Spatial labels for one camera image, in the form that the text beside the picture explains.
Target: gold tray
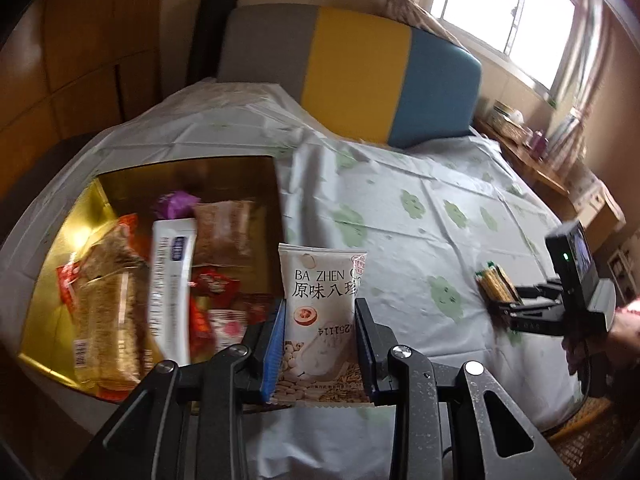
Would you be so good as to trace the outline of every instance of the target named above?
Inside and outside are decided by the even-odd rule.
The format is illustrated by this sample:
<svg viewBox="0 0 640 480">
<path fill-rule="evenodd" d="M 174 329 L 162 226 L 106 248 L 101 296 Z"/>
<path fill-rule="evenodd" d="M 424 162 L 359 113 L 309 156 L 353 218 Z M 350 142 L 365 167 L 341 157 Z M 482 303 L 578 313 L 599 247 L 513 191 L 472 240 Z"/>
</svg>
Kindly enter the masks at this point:
<svg viewBox="0 0 640 480">
<path fill-rule="evenodd" d="M 22 331 L 19 358 L 51 379 L 83 388 L 74 372 L 74 327 L 60 300 L 56 268 L 79 260 L 119 216 L 137 213 L 136 237 L 151 240 L 158 197 L 177 189 L 204 203 L 251 199 L 254 254 L 251 267 L 225 267 L 222 273 L 241 280 L 241 292 L 283 296 L 278 243 L 284 240 L 280 199 L 270 156 L 221 156 L 161 162 L 99 175 L 76 199 L 40 269 Z"/>
</svg>

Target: plastic sheet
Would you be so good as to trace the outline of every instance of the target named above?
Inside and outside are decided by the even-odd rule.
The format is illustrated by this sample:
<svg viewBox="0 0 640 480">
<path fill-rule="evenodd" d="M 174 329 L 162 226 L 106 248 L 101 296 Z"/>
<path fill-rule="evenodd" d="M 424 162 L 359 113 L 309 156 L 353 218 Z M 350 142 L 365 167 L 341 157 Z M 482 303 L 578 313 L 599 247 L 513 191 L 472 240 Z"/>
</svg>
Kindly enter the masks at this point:
<svg viewBox="0 0 640 480">
<path fill-rule="evenodd" d="M 33 283 L 66 212 L 92 176 L 164 160 L 276 158 L 288 243 L 367 251 L 361 295 L 377 322 L 434 361 L 483 362 L 548 428 L 580 401 L 556 338 L 495 329 L 474 283 L 491 260 L 516 284 L 552 274 L 544 236 L 559 223 L 480 137 L 398 153 L 340 139 L 279 86 L 200 82 L 95 137 L 27 209 L 0 250 L 2 342 L 17 352 Z M 96 421 L 55 385 L 65 411 Z M 394 410 L 294 408 L 245 423 L 252 476 L 387 478 Z"/>
</svg>

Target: woven basket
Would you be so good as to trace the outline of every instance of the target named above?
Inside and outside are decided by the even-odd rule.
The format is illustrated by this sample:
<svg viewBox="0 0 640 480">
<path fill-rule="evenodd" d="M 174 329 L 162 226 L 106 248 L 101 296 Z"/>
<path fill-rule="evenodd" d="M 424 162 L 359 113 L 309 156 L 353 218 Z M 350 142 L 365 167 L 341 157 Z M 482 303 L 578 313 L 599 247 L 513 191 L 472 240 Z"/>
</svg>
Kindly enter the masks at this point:
<svg viewBox="0 0 640 480">
<path fill-rule="evenodd" d="M 489 124 L 501 136 L 511 139 L 516 144 L 524 144 L 529 134 L 522 127 L 505 117 L 497 110 L 489 114 Z"/>
<path fill-rule="evenodd" d="M 577 480 L 602 480 L 625 435 L 613 402 L 590 397 L 547 440 Z"/>
</svg>

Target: red packaging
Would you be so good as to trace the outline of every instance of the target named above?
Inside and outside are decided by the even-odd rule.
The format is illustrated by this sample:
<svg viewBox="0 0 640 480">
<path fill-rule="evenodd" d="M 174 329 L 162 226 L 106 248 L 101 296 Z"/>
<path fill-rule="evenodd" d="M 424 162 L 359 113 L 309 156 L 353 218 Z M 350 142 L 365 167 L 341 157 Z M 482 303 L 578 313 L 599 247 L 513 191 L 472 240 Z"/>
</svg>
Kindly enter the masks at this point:
<svg viewBox="0 0 640 480">
<path fill-rule="evenodd" d="M 191 275 L 196 295 L 209 296 L 214 308 L 228 308 L 240 289 L 240 281 L 216 272 L 212 267 L 197 267 Z"/>
<path fill-rule="evenodd" d="M 247 327 L 247 313 L 242 310 L 212 308 L 207 317 L 216 337 L 216 352 L 242 342 Z"/>
<path fill-rule="evenodd" d="M 71 289 L 71 283 L 78 277 L 79 267 L 80 262 L 69 262 L 68 264 L 56 269 L 60 301 L 65 304 L 66 309 L 71 315 L 74 313 L 74 297 L 73 290 Z"/>
<path fill-rule="evenodd" d="M 129 394 L 129 390 L 108 390 L 107 388 L 99 386 L 96 396 L 99 399 L 108 400 L 109 402 L 122 402 Z"/>
<path fill-rule="evenodd" d="M 205 315 L 198 310 L 193 298 L 189 299 L 189 350 L 191 361 L 215 348 L 213 331 Z"/>
<path fill-rule="evenodd" d="M 136 213 L 128 214 L 118 218 L 116 226 L 124 226 L 127 228 L 127 240 L 132 250 L 135 251 L 135 239 L 134 234 L 136 227 L 138 227 L 138 215 Z M 69 263 L 56 268 L 56 274 L 58 276 L 58 291 L 60 293 L 60 300 L 65 304 L 69 313 L 73 315 L 75 311 L 74 295 L 71 283 L 78 277 L 81 269 L 82 260 Z"/>
<path fill-rule="evenodd" d="M 271 294 L 239 294 L 232 308 L 244 310 L 247 313 L 247 323 L 255 325 L 267 321 L 272 303 Z"/>
</svg>

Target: human hand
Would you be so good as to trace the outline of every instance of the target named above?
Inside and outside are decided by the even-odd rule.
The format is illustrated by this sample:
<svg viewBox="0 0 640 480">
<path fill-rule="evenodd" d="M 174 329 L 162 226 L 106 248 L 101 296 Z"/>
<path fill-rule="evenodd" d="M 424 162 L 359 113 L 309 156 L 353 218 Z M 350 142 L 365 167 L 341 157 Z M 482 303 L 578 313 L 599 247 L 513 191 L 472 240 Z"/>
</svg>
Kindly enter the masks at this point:
<svg viewBox="0 0 640 480">
<path fill-rule="evenodd" d="M 609 332 L 590 337 L 586 343 L 590 356 L 604 352 L 615 369 L 628 368 L 640 358 L 640 316 L 626 308 L 617 310 Z M 574 375 L 586 356 L 584 344 L 573 345 L 565 337 L 562 348 L 566 352 L 569 374 Z"/>
</svg>

